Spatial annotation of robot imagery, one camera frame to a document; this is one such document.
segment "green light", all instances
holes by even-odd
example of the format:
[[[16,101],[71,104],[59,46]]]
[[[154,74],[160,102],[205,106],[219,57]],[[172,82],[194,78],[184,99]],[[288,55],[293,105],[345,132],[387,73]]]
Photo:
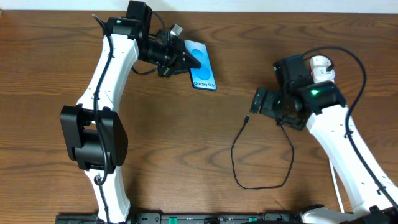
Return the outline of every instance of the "green light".
[[[315,96],[315,95],[318,94],[318,93],[319,93],[318,90],[311,90],[311,94],[312,94],[313,96]]]

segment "wooden table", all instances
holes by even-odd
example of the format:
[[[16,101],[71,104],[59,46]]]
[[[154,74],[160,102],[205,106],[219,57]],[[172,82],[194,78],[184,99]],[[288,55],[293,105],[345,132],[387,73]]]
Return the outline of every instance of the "wooden table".
[[[0,18],[0,222],[53,223],[59,213],[94,213],[93,188],[67,156],[59,115],[88,86],[102,48],[88,11],[5,11]],[[94,12],[102,20],[124,12]],[[257,88],[277,88],[272,64],[321,45],[361,58],[368,85],[354,112],[362,137],[398,182],[398,16],[160,12],[184,39],[207,45],[216,92],[194,90],[189,74],[130,74],[120,107],[129,137],[124,186],[136,211],[262,213],[325,204],[337,210],[328,158],[308,131],[287,129],[296,157],[280,189],[244,191],[231,170],[231,143]],[[160,28],[152,18],[152,31]],[[341,52],[336,83],[348,103],[362,76]],[[137,62],[144,71],[153,65]],[[251,120],[236,144],[241,182],[283,181],[291,151],[275,121]],[[345,208],[351,206],[345,195]]]

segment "wooden surface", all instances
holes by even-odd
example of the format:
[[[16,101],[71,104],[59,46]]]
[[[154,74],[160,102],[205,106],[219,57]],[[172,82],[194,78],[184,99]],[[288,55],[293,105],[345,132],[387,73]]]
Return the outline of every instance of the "wooden surface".
[[[67,156],[59,114],[88,86],[100,57],[101,29],[88,11],[6,11],[0,18],[0,222],[53,223],[59,213],[93,213],[92,186]],[[95,12],[106,20],[124,12]],[[160,12],[183,38],[207,45],[216,92],[194,90],[189,74],[170,79],[130,74],[120,118],[129,137],[123,165],[128,197],[139,210],[165,213],[261,213],[314,203],[338,209],[328,158],[304,131],[287,129],[295,148],[281,189],[244,191],[233,179],[231,143],[260,86],[277,88],[272,63],[321,45],[341,45],[368,70],[354,112],[361,134],[388,176],[398,182],[398,16]],[[160,27],[154,17],[152,30]],[[359,90],[355,62],[336,64],[348,103]],[[136,68],[152,68],[137,62]],[[244,185],[281,183],[290,147],[275,122],[251,120],[236,144]],[[351,210],[345,191],[343,200]]]

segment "blue smartphone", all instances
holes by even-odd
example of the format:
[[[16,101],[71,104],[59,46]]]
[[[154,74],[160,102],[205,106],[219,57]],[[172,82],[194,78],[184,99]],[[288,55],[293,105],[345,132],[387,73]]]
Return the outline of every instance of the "blue smartphone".
[[[217,85],[214,79],[213,71],[210,65],[209,54],[206,45],[203,43],[194,42],[191,40],[184,40],[185,48],[194,56],[200,63],[200,68],[191,68],[191,82],[192,87],[200,90],[216,91]]]

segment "smartphone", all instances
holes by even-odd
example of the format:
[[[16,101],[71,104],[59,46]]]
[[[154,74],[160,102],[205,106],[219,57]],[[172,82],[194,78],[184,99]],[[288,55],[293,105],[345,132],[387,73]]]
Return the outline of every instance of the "smartphone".
[[[206,45],[191,40],[184,40],[184,44],[187,51],[201,63],[200,68],[190,69],[192,87],[200,90],[216,91],[216,80],[211,69]]]

